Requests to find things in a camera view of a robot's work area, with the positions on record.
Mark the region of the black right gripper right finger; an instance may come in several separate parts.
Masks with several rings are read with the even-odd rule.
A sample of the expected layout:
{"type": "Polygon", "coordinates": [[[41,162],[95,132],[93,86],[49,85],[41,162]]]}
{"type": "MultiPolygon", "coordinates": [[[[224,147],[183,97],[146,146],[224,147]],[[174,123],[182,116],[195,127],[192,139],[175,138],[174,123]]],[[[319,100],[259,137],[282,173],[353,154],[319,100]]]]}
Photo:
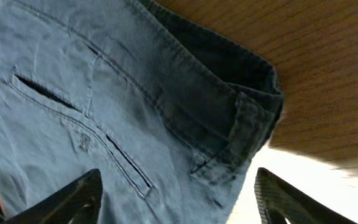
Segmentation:
{"type": "Polygon", "coordinates": [[[262,224],[356,224],[266,168],[259,168],[254,193],[262,224]]]}

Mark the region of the dark blue denim shorts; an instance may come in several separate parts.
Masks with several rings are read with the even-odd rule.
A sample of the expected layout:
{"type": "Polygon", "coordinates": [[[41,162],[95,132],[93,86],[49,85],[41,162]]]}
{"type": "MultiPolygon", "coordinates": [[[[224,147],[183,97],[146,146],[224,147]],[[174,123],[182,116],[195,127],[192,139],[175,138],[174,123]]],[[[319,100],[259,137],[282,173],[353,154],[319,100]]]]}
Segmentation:
{"type": "Polygon", "coordinates": [[[262,57],[153,1],[0,1],[0,197],[90,169],[100,223],[225,223],[283,106],[262,57]]]}

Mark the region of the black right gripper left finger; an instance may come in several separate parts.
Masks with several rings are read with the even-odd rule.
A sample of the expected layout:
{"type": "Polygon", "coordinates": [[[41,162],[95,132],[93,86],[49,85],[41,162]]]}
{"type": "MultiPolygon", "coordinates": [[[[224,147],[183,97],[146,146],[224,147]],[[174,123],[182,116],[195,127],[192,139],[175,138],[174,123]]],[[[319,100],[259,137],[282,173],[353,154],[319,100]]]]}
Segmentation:
{"type": "Polygon", "coordinates": [[[4,224],[97,224],[102,194],[101,173],[91,169],[4,224]]]}

